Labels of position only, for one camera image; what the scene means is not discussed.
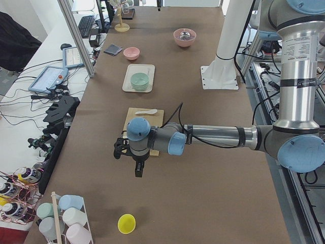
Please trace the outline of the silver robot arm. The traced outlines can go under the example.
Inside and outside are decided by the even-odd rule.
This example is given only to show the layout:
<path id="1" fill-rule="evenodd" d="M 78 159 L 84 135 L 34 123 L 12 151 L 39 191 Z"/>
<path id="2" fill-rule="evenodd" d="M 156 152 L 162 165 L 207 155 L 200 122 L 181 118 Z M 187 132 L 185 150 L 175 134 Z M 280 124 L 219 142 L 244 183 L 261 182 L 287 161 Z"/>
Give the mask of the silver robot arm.
<path id="1" fill-rule="evenodd" d="M 127 124 L 123 146 L 142 176 L 150 150 L 181 155 L 199 141 L 219 148 L 263 151 L 298 173 L 324 163 L 324 142 L 314 121 L 318 34 L 324 28 L 324 1 L 261 1 L 260 32 L 282 39 L 279 117 L 270 126 L 220 127 L 167 123 L 151 126 L 141 117 Z"/>

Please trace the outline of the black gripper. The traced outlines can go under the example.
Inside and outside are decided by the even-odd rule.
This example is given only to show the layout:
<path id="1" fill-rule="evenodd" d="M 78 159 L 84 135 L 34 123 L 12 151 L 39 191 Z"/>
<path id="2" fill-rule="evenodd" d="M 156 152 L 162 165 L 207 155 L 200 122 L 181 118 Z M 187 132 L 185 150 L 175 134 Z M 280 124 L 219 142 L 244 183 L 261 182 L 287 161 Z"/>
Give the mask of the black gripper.
<path id="1" fill-rule="evenodd" d="M 149 158 L 149 153 L 146 153 L 145 155 L 142 155 L 142 156 L 133 155 L 132 158 L 136 162 L 135 176 L 142 177 L 145 161 Z"/>

